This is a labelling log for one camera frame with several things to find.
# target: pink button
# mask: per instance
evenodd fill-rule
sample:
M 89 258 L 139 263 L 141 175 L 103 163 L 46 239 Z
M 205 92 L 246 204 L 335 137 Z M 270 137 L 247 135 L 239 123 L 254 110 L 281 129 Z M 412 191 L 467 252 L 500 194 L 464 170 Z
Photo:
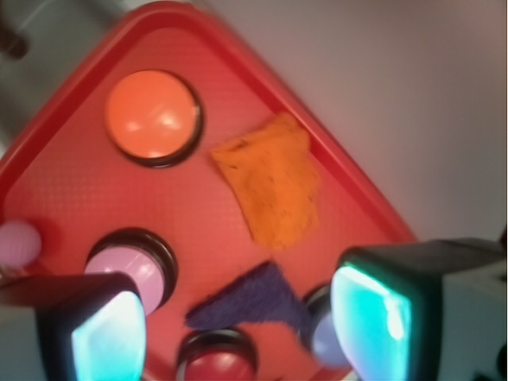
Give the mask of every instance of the pink button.
M 178 380 L 254 381 L 256 372 L 248 359 L 234 351 L 210 349 L 180 365 Z
M 164 275 L 152 256 L 139 248 L 110 246 L 95 254 L 85 269 L 86 274 L 114 271 L 134 280 L 146 315 L 157 309 L 164 294 Z
M 28 222 L 8 221 L 0 226 L 0 264 L 24 267 L 40 254 L 39 232 Z

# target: purple fabric piece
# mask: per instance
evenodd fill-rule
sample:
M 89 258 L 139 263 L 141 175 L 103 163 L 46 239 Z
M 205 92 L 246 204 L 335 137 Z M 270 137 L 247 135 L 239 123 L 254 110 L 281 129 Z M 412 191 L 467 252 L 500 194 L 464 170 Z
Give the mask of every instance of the purple fabric piece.
M 302 334 L 307 334 L 311 325 L 306 306 L 272 262 L 263 263 L 235 279 L 186 315 L 186 324 L 197 330 L 265 321 L 284 322 Z

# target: red tray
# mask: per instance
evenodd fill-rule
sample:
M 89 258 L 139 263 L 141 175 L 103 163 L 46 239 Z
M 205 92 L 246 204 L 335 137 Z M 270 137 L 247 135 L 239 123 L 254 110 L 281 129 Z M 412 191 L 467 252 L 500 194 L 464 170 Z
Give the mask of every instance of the red tray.
M 206 123 L 194 155 L 151 169 L 110 142 L 104 104 L 114 84 L 143 69 L 181 75 L 199 93 Z M 240 207 L 209 151 L 279 111 L 310 133 L 322 188 L 320 228 L 272 253 L 253 243 Z M 79 274 L 91 247 L 127 226 L 149 229 L 175 250 L 179 280 L 148 317 L 145 378 L 173 379 L 191 306 L 265 260 L 275 260 L 303 296 L 330 281 L 339 255 L 356 244 L 412 241 L 387 200 L 308 110 L 228 29 L 192 6 L 154 3 L 127 15 L 83 62 L 0 163 L 2 218 L 24 218 L 44 250 L 25 273 Z M 260 354 L 259 379 L 339 379 L 282 324 L 245 324 Z

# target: pink ball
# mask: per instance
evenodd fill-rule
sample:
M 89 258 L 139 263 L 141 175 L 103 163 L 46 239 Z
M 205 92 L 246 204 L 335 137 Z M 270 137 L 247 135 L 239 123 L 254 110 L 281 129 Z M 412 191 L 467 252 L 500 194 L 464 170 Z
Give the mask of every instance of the pink ball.
M 24 267 L 33 262 L 42 248 L 40 234 L 26 221 L 0 225 L 0 264 Z

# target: felt scrap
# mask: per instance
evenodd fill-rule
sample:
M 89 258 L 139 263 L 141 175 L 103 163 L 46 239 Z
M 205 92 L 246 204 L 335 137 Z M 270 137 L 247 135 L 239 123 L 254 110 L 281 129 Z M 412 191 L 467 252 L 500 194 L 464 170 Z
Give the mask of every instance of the felt scrap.
M 186 315 L 186 324 L 197 330 L 266 321 L 281 321 L 302 334 L 308 333 L 311 326 L 305 304 L 272 262 L 265 262 L 235 279 Z
M 280 113 L 262 129 L 212 151 L 257 244 L 282 250 L 318 226 L 320 179 L 309 150 L 308 132 Z

